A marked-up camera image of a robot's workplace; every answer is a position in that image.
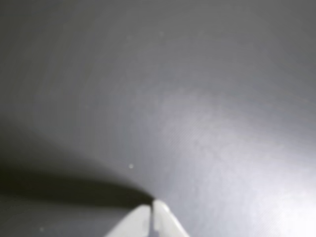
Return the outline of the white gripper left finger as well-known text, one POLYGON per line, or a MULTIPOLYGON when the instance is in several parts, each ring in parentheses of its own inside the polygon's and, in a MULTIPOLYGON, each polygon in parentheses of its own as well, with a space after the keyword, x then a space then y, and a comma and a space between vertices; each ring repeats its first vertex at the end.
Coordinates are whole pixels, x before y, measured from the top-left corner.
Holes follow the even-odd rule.
POLYGON ((106 237, 147 237, 150 232, 151 207, 140 205, 130 211, 106 237))

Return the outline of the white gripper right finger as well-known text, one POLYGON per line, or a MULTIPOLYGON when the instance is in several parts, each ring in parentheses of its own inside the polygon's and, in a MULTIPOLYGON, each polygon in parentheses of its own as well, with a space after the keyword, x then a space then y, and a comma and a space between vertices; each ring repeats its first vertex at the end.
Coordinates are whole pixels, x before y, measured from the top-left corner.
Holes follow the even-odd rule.
POLYGON ((155 199, 153 207, 153 228, 160 237, 189 237, 179 220, 161 200, 155 199))

